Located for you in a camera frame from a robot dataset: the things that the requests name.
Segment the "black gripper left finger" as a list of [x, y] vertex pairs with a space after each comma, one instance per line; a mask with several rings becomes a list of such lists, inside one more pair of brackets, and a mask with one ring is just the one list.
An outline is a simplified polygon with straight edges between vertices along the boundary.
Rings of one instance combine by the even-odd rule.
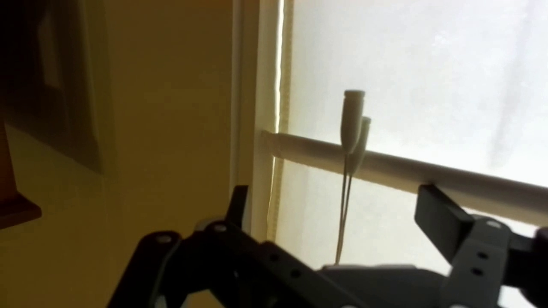
[[145, 236], [109, 308], [182, 308], [201, 290], [225, 308], [367, 308], [278, 244], [249, 236], [242, 229], [247, 191], [237, 186], [227, 215], [189, 237], [177, 231]]

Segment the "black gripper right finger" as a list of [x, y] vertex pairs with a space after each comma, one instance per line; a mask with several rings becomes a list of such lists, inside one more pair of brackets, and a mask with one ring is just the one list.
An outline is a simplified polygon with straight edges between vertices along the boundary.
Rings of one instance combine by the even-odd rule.
[[422, 184], [415, 222], [451, 263], [443, 308], [499, 308], [501, 289], [518, 287], [535, 308], [548, 308], [548, 229], [533, 237], [468, 213], [436, 184]]

